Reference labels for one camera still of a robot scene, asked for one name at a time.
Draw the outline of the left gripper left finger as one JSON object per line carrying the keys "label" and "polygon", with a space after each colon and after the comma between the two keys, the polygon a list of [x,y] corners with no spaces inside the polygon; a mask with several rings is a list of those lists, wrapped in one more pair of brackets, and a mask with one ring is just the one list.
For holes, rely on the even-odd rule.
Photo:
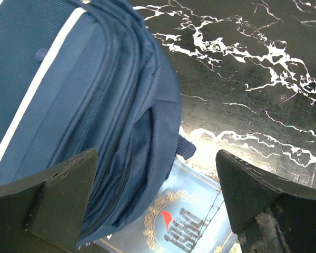
{"label": "left gripper left finger", "polygon": [[76,252],[96,164],[88,149],[0,186],[0,252]]}

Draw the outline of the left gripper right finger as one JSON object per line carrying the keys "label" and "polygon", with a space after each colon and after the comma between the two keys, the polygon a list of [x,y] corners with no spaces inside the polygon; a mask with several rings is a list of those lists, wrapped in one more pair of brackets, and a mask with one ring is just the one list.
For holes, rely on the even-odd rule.
{"label": "left gripper right finger", "polygon": [[316,252],[316,189],[219,150],[216,169],[242,252]]}

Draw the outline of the blue 1984 book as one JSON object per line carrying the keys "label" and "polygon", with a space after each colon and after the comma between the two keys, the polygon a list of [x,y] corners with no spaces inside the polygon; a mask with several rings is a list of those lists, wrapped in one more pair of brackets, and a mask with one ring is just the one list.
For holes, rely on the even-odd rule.
{"label": "blue 1984 book", "polygon": [[148,209],[97,241],[108,252],[230,252],[231,231],[220,185],[175,160]]}

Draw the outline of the navy blue student backpack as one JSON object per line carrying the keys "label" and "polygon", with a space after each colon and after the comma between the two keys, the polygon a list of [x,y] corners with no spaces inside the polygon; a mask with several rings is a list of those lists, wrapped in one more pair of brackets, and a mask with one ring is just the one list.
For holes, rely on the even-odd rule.
{"label": "navy blue student backpack", "polygon": [[176,71],[128,1],[0,1],[0,186],[88,149],[76,251],[134,222],[195,146]]}

